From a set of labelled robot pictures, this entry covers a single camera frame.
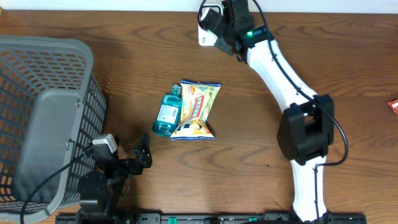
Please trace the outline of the teal mouthwash bottle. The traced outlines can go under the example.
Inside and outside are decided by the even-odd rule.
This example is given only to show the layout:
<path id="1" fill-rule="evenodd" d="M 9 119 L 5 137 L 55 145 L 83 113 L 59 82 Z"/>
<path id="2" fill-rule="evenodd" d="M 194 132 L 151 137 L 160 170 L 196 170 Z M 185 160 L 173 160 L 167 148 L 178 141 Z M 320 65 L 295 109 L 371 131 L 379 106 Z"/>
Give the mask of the teal mouthwash bottle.
<path id="1" fill-rule="evenodd" d="M 177 128 L 182 108 L 182 87 L 173 84 L 169 94 L 164 95 L 159 113 L 152 125 L 152 131 L 160 136 L 170 137 Z"/>

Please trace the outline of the yellow chips bag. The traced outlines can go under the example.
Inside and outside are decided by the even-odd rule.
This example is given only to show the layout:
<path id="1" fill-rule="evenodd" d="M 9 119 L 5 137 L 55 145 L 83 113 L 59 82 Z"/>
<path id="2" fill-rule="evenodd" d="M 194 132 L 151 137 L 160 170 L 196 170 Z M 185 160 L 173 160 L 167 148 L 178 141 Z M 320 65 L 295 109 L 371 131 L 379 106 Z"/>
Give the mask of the yellow chips bag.
<path id="1" fill-rule="evenodd" d="M 182 111 L 180 122 L 171 140 L 214 140 L 206 125 L 209 113 L 221 88 L 221 83 L 182 80 Z"/>

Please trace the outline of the red orange snack stick packet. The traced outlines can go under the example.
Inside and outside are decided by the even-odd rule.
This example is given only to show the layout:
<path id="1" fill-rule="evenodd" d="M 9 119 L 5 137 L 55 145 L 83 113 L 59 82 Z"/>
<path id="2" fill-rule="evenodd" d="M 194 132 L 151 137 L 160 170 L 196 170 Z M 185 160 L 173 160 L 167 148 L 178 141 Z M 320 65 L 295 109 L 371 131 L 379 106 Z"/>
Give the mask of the red orange snack stick packet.
<path id="1" fill-rule="evenodd" d="M 394 112 L 394 114 L 398 115 L 398 99 L 388 101 L 387 104 L 389 105 L 390 109 Z"/>

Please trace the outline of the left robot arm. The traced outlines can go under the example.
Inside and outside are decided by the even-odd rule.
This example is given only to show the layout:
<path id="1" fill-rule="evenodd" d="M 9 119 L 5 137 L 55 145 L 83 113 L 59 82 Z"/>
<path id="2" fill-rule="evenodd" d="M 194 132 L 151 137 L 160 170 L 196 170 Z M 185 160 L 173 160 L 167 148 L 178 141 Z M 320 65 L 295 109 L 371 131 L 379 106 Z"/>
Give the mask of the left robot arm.
<path id="1" fill-rule="evenodd" d="M 133 158 L 118 157 L 119 142 L 112 134 L 99 135 L 89 143 L 83 156 L 95 161 L 98 170 L 93 170 L 78 181 L 80 207 L 77 223 L 132 223 L 129 211 L 117 209 L 124 196 L 128 179 L 141 175 L 152 166 L 149 135 L 145 133 L 134 146 Z"/>

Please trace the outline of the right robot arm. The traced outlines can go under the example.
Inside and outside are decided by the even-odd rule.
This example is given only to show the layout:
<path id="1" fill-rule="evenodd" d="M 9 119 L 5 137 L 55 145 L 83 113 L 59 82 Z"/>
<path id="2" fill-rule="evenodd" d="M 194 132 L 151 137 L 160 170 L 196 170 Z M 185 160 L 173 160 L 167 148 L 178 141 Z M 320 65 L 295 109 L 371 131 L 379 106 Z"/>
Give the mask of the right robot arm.
<path id="1" fill-rule="evenodd" d="M 266 84 L 282 112 L 277 142 L 292 166 L 293 211 L 300 222 L 321 222 L 323 168 L 334 141 L 334 102 L 318 95 L 297 75 L 280 51 L 266 21 L 257 26 L 247 1 L 202 1 L 198 26 L 216 36 L 215 46 L 251 67 Z"/>

